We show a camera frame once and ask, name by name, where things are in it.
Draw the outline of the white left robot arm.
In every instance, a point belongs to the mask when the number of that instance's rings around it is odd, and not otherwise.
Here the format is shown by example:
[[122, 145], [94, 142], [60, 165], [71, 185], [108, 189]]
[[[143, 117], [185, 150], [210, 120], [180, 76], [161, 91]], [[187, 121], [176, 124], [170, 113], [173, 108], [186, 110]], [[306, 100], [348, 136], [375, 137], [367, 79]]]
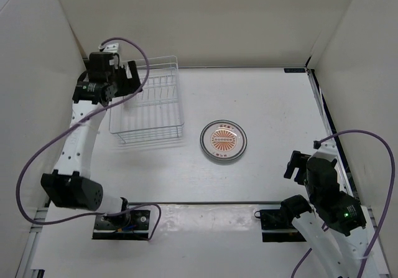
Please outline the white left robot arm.
[[127, 200], [107, 194], [90, 178], [91, 158], [105, 109], [113, 99], [133, 94], [140, 84], [136, 64], [121, 65], [117, 51], [90, 54], [72, 96], [70, 124], [76, 129], [66, 137], [52, 173], [43, 174], [40, 181], [55, 206], [108, 214], [116, 228], [129, 224]]

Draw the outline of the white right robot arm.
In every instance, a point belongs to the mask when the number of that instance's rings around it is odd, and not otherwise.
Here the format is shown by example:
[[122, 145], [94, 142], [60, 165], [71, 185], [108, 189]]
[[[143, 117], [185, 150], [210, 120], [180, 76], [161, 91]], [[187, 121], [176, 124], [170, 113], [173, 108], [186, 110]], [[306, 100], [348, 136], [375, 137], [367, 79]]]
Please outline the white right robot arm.
[[327, 277], [379, 277], [366, 218], [357, 199], [341, 191], [334, 154], [293, 151], [284, 178], [293, 178], [307, 191], [281, 203], [279, 220], [295, 228], [309, 243]]

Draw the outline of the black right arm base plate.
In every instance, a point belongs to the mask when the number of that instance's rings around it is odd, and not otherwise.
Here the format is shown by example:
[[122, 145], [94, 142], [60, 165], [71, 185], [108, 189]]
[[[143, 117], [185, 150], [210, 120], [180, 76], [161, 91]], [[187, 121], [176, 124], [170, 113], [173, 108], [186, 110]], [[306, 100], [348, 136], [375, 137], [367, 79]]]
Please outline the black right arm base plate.
[[305, 238], [288, 224], [280, 210], [257, 210], [254, 217], [261, 222], [263, 243], [305, 242]]

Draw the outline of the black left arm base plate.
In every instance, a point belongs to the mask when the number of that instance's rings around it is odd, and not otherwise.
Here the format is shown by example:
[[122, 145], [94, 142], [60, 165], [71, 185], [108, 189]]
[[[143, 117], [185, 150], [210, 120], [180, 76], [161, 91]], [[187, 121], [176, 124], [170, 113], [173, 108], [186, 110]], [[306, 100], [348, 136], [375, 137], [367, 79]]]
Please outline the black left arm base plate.
[[118, 217], [97, 216], [92, 239], [110, 241], [147, 241], [149, 239], [150, 210], [133, 210]]

